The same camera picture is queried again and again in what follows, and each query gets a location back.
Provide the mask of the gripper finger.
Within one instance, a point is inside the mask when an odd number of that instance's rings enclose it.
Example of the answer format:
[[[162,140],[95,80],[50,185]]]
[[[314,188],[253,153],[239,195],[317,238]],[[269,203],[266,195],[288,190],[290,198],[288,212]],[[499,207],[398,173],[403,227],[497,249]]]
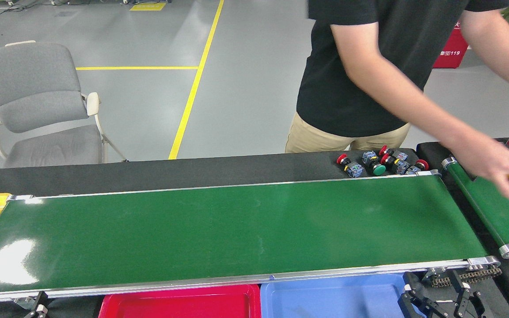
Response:
[[[24,308],[30,310],[25,318],[47,318],[49,298],[45,291],[40,291],[36,297],[24,298]]]
[[[455,302],[453,317],[455,318],[488,318],[488,312],[483,304],[481,294],[473,292],[466,282],[463,282],[457,271],[450,272],[451,286],[458,294]]]
[[[436,301],[424,294],[424,286],[414,272],[404,272],[404,292],[398,305],[405,318],[443,318],[444,310]]]

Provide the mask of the person's right hand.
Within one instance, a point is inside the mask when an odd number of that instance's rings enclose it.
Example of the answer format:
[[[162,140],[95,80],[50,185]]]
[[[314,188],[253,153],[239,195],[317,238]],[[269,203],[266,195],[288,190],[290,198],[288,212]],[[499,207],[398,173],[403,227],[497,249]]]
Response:
[[[505,145],[469,127],[448,133],[441,143],[465,170],[490,181],[509,199],[509,149]]]

